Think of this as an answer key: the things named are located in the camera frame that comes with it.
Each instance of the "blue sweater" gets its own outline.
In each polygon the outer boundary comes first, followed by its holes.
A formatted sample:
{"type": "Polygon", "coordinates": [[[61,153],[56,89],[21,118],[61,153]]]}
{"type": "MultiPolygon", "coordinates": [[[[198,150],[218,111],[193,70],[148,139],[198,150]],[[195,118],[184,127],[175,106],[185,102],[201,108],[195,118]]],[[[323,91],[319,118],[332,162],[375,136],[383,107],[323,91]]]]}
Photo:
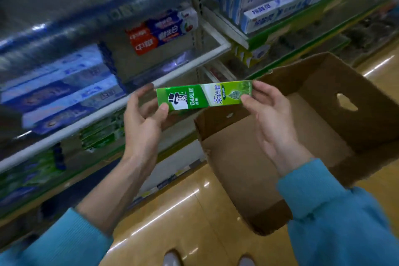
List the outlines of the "blue sweater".
{"type": "MultiPolygon", "coordinates": [[[[399,265],[399,243],[377,201],[361,188],[345,190],[319,159],[277,187],[294,218],[288,233],[299,265],[399,265]]],[[[0,265],[95,266],[111,244],[69,209],[27,249],[1,254],[0,265]]]]}

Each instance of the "right hand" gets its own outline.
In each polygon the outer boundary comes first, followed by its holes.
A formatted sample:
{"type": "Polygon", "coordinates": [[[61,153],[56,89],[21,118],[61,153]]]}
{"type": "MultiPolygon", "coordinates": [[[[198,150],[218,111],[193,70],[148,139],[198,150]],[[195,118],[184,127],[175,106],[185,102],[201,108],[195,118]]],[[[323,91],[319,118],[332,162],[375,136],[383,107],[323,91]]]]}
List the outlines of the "right hand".
{"type": "Polygon", "coordinates": [[[309,162],[312,154],[298,142],[289,100],[274,86],[252,82],[252,97],[242,95],[244,107],[256,119],[256,138],[280,176],[309,162]]]}

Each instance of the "foot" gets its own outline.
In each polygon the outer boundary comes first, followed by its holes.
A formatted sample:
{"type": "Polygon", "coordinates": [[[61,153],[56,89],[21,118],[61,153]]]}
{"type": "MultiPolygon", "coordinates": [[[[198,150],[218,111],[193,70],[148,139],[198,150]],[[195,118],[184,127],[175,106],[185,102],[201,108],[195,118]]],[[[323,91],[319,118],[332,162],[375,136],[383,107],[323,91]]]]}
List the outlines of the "foot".
{"type": "Polygon", "coordinates": [[[165,254],[162,266],[183,266],[181,261],[182,259],[180,258],[178,252],[172,250],[165,254]]]}
{"type": "Polygon", "coordinates": [[[255,262],[250,256],[242,256],[238,262],[238,266],[255,266],[255,262]]]}

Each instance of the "cardboard box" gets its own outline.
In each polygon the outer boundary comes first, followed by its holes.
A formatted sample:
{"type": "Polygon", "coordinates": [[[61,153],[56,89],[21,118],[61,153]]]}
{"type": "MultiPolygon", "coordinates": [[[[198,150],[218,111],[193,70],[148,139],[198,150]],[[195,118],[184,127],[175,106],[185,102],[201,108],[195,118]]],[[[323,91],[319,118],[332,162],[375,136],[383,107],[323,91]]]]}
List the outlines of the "cardboard box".
{"type": "MultiPolygon", "coordinates": [[[[260,80],[290,99],[300,142],[343,186],[399,158],[399,105],[332,54],[276,68],[260,80]]],[[[195,123],[209,165],[252,230],[267,235],[285,225],[291,211],[256,141],[253,116],[241,105],[210,107],[195,123]]]]}

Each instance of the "supermarket aisle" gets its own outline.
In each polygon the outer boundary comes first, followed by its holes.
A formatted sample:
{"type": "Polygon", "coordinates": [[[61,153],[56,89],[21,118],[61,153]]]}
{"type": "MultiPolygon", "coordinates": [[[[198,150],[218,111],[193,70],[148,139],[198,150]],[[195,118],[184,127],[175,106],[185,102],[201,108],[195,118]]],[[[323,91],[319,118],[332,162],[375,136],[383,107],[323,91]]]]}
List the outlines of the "supermarket aisle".
{"type": "MultiPolygon", "coordinates": [[[[358,71],[399,102],[398,44],[386,47],[358,71]]],[[[357,185],[379,200],[399,236],[399,160],[357,185]]],[[[252,233],[207,164],[126,217],[114,237],[102,266],[161,265],[172,248],[187,266],[236,265],[244,253],[259,266],[296,265],[287,228],[267,237],[252,233]]]]}

